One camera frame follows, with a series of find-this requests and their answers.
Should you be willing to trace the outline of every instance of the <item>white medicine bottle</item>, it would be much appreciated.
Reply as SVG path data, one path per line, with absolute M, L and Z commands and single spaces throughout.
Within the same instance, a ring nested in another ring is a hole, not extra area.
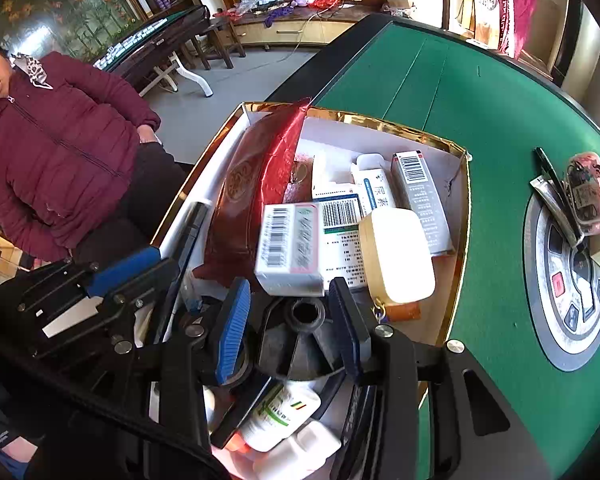
M 340 449 L 340 439 L 317 420 L 283 440 L 253 463 L 258 480 L 301 480 L 320 469 Z
M 320 397 L 301 383 L 279 384 L 251 412 L 238 432 L 256 451 L 269 451 L 295 433 L 320 406 Z

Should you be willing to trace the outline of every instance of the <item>woman's hand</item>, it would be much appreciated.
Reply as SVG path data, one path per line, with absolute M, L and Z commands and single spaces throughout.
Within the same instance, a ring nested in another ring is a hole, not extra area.
M 158 142 L 158 137 L 155 136 L 151 126 L 147 126 L 146 124 L 138 126 L 138 136 L 140 137 L 141 144 L 145 142 Z

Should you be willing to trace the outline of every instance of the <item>blue button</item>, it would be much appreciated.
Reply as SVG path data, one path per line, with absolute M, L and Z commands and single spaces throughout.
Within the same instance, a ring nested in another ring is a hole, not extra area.
M 578 326 L 578 309 L 573 303 L 571 303 L 567 315 L 564 316 L 564 324 L 569 327 L 569 330 L 572 332 L 576 331 L 576 327 Z

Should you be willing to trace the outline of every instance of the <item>purple cloth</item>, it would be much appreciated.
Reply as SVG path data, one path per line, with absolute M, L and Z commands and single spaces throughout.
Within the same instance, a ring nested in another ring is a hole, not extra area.
M 498 51 L 517 59 L 531 28 L 536 0 L 500 0 Z
M 278 9 L 272 10 L 269 15 L 264 20 L 264 26 L 269 28 L 273 25 L 273 21 L 280 16 L 288 16 L 294 11 L 294 8 L 290 5 L 286 7 L 280 7 Z

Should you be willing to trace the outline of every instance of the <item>storage box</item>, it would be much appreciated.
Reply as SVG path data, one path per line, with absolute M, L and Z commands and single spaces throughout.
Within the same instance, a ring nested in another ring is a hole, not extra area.
M 215 206 L 229 161 L 245 129 L 276 106 L 241 104 L 211 141 L 153 240 L 164 256 L 172 253 L 195 202 Z M 325 179 L 333 182 L 351 182 L 350 165 L 363 153 L 379 153 L 385 160 L 391 160 L 394 153 L 414 150 L 420 150 L 427 161 L 456 251 L 445 258 L 434 258 L 436 288 L 432 296 L 420 302 L 420 319 L 392 325 L 414 341 L 442 345 L 448 339 L 455 316 L 468 247 L 470 184 L 466 150 L 448 140 L 398 124 L 315 107 L 307 113 L 298 143 L 298 153 L 314 156 L 323 151 L 326 154 L 329 164 Z M 202 226 L 189 270 L 202 264 L 210 220 L 211 214 Z M 226 294 L 226 290 L 215 283 L 196 282 L 196 287 L 201 294 L 218 298 Z

